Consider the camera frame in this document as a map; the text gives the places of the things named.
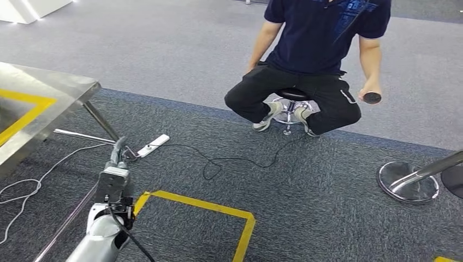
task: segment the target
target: sneaker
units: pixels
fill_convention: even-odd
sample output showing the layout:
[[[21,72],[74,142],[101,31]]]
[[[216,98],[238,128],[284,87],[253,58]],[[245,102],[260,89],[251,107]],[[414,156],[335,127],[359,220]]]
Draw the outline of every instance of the sneaker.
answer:
[[[266,103],[270,107],[270,112],[267,116],[262,119],[258,124],[252,124],[252,129],[256,132],[262,132],[270,126],[272,119],[283,111],[283,104],[281,102],[268,102]]]
[[[312,136],[314,138],[318,137],[318,135],[314,134],[314,132],[312,132],[312,130],[310,130],[310,128],[308,127],[308,123],[307,123],[307,118],[309,117],[309,115],[313,114],[314,112],[310,109],[307,109],[307,108],[296,108],[296,110],[294,110],[294,116],[299,120],[301,121],[302,124],[304,124],[304,130],[305,130],[305,133],[307,133],[307,135],[309,136]]]

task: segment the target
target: man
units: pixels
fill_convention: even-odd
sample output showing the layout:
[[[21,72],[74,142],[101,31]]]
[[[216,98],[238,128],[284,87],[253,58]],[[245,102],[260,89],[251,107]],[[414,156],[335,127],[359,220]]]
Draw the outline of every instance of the man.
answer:
[[[319,136],[358,122],[360,108],[341,79],[345,73],[341,60],[358,34],[366,77],[358,97],[381,94],[379,38],[386,32],[390,10],[391,0],[270,0],[247,74],[228,92],[225,103],[261,132],[283,109],[280,102],[264,100],[277,90],[295,87],[320,108],[320,112],[295,111],[308,135]],[[261,62],[284,23],[278,44]]]

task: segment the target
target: pocket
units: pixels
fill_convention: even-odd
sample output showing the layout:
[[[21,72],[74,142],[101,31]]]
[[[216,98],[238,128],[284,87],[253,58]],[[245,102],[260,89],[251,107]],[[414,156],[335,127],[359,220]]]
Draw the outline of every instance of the pocket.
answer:
[[[340,89],[339,91],[347,99],[349,104],[356,104],[357,103],[357,101],[355,101],[354,97],[352,97],[352,95],[351,95],[351,93],[349,92],[348,89],[347,90]]]

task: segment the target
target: yellow tape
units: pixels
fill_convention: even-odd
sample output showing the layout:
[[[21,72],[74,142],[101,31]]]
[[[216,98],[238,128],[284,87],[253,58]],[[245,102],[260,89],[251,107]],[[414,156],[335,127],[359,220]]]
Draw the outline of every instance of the yellow tape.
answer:
[[[458,261],[455,261],[455,260],[451,260],[451,259],[448,259],[448,258],[443,258],[443,257],[437,257],[434,262],[458,262]]]
[[[7,142],[14,134],[34,121],[37,116],[56,102],[56,99],[54,98],[33,96],[4,89],[0,89],[0,97],[35,104],[34,108],[29,110],[20,119],[0,133],[0,146],[5,144],[5,142]]]
[[[243,211],[243,210],[233,209],[231,207],[221,206],[221,205],[217,205],[214,203],[210,203],[210,202],[206,202],[206,201],[202,201],[202,200],[198,200],[194,198],[189,198],[187,196],[177,195],[177,194],[173,194],[173,193],[160,190],[160,191],[156,191],[153,193],[145,192],[140,196],[140,198],[136,201],[135,206],[134,206],[134,214],[136,216],[140,213],[141,209],[146,204],[150,196],[164,198],[164,199],[180,202],[183,204],[197,206],[203,209],[208,209],[208,210],[212,210],[212,211],[224,213],[227,215],[246,219],[245,228],[243,232],[241,233],[240,241],[238,242],[235,256],[233,257],[233,262],[244,261],[246,250],[249,245],[249,241],[251,239],[252,231],[254,230],[254,226],[256,224],[256,219],[254,218],[253,214],[251,214],[250,212]]]

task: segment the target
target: white cabinet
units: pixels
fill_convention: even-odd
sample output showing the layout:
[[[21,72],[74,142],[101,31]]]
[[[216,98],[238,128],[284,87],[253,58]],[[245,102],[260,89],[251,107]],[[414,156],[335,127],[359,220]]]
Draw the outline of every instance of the white cabinet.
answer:
[[[0,0],[0,20],[32,23],[73,0]]]

